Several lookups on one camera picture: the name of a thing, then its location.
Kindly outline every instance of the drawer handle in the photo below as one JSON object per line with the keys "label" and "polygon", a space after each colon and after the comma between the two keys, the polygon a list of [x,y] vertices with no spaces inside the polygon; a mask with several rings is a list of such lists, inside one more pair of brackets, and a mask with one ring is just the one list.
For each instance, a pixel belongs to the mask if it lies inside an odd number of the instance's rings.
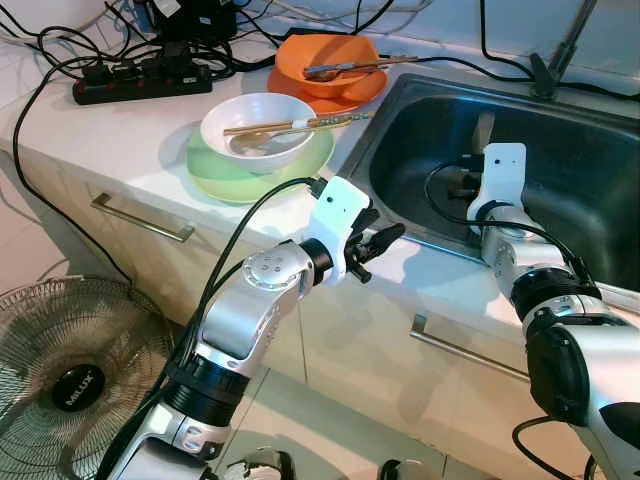
{"label": "drawer handle", "polygon": [[186,242],[191,234],[195,231],[195,228],[193,228],[191,225],[186,225],[179,232],[173,232],[164,227],[161,227],[160,225],[156,225],[155,223],[148,222],[140,217],[136,217],[135,215],[131,215],[127,212],[123,212],[122,210],[110,207],[109,205],[107,205],[107,202],[109,200],[111,200],[111,195],[109,195],[108,193],[101,193],[91,202],[91,206],[100,210],[101,212],[121,218],[122,220],[133,223],[134,225],[142,227],[146,230],[159,233],[164,237],[170,238],[171,240],[175,240],[176,242],[180,243]]}
{"label": "drawer handle", "polygon": [[465,358],[479,365],[492,368],[493,370],[504,373],[505,375],[509,375],[513,378],[517,378],[518,380],[521,380],[523,382],[529,382],[529,375],[521,370],[517,370],[513,367],[510,367],[509,365],[505,365],[504,363],[496,362],[495,360],[485,357],[484,355],[480,355],[479,353],[472,352],[471,350],[467,350],[466,348],[460,347],[453,343],[447,342],[446,340],[442,340],[440,338],[434,337],[433,335],[425,333],[424,329],[426,325],[427,317],[425,317],[424,315],[416,315],[415,317],[413,317],[413,325],[411,325],[411,333],[409,335],[412,338],[422,340],[429,345],[440,348],[445,352],[449,352],[453,355]]}

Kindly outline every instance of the countertop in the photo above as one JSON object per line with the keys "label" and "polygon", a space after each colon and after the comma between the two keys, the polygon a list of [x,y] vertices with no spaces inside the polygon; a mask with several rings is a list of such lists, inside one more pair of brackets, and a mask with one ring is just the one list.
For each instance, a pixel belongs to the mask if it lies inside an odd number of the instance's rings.
{"label": "countertop", "polygon": [[[238,42],[237,51],[261,58],[271,47],[264,41],[248,40]],[[526,94],[528,90],[433,64],[394,66],[389,70],[385,93],[399,75],[408,72],[514,93]],[[200,192],[186,170],[186,143],[214,105],[244,93],[266,91],[268,74],[268,69],[236,74],[214,83],[209,94],[93,106],[75,104],[70,80],[54,81],[26,118],[19,139],[21,152],[25,157],[51,159],[99,188],[208,228],[231,232],[249,206],[227,204]],[[375,110],[383,98],[381,95],[361,110]],[[0,149],[11,151],[13,126],[25,101],[22,98],[0,110]],[[571,91],[561,92],[558,101],[638,116],[638,107],[632,102]],[[367,121],[358,121],[333,131],[335,152],[321,175],[330,177],[339,170],[366,127]],[[302,189],[273,199],[249,223],[245,238],[259,247],[297,238],[314,202]],[[483,265],[401,240],[368,268],[375,276],[370,288],[409,302],[416,313],[428,310],[510,342],[523,342],[520,321]],[[630,318],[640,323],[640,317]]]}

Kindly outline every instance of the dishes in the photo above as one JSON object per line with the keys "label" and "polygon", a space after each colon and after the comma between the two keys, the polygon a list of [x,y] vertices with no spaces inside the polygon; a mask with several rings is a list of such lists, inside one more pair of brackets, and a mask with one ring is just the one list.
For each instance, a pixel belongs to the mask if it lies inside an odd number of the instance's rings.
{"label": "dishes", "polygon": [[293,161],[271,173],[244,170],[210,149],[195,129],[187,145],[187,170],[200,190],[231,203],[255,202],[271,188],[297,177],[315,175],[329,160],[334,142],[331,131],[316,132]]}
{"label": "dishes", "polygon": [[368,37],[360,35],[291,35],[276,53],[276,68],[307,93],[319,98],[339,97],[345,88],[365,78],[366,74],[345,72],[329,82],[307,80],[303,70],[310,65],[346,62],[373,62],[378,52]]}
{"label": "dishes", "polygon": [[225,128],[256,123],[282,122],[292,118],[315,118],[304,101],[280,93],[251,93],[216,105],[202,120],[200,132],[205,144],[229,162],[252,172],[271,172],[292,162],[314,133],[282,135],[260,148],[251,148],[234,137],[224,136]]}
{"label": "dishes", "polygon": [[384,91],[386,85],[387,75],[384,72],[374,72],[367,74],[362,80],[346,88],[339,97],[318,98],[307,93],[299,83],[285,77],[277,68],[274,68],[269,75],[267,89],[270,92],[299,98],[318,115],[337,115],[355,110],[373,101]]}

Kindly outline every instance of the stainless steel sink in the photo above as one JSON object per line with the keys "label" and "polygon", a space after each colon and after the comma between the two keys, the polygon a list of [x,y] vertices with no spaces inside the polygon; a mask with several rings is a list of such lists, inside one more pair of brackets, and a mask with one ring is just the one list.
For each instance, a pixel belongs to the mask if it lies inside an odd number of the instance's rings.
{"label": "stainless steel sink", "polygon": [[[583,256],[594,278],[640,291],[640,123],[578,107],[543,103],[407,74],[384,100],[339,175],[366,190],[408,237],[479,259],[479,238],[439,217],[424,196],[427,173],[471,153],[481,113],[492,112],[492,142],[527,147],[524,202],[529,214]],[[464,217],[467,201],[449,199],[451,175],[433,184],[439,205]]]}

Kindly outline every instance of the green plate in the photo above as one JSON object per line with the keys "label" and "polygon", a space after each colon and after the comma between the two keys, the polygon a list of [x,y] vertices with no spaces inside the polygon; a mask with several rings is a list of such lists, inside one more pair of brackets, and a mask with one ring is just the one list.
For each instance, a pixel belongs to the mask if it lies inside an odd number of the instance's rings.
{"label": "green plate", "polygon": [[282,182],[314,176],[329,161],[334,146],[331,132],[319,130],[289,165],[275,172],[253,173],[211,150],[196,128],[187,145],[187,170],[207,195],[225,202],[249,203]]}

